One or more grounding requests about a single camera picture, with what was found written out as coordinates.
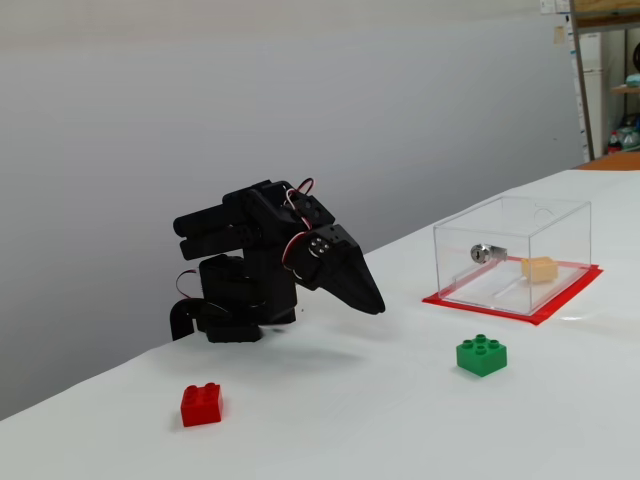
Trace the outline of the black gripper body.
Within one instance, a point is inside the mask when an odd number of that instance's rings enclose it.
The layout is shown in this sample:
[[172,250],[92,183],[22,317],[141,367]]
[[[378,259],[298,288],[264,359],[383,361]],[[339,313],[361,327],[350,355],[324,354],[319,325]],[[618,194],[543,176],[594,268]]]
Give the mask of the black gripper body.
[[341,225],[314,228],[289,247],[289,270],[309,290],[335,290],[347,279],[360,246]]

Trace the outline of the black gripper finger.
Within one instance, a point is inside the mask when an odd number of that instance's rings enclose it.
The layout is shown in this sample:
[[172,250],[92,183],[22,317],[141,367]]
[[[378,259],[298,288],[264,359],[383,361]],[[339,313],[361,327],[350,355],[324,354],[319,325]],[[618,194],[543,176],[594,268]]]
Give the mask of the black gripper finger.
[[367,314],[381,314],[385,303],[359,247],[351,248],[344,266],[345,302]]
[[370,272],[367,268],[331,269],[325,277],[325,290],[355,310],[370,312]]

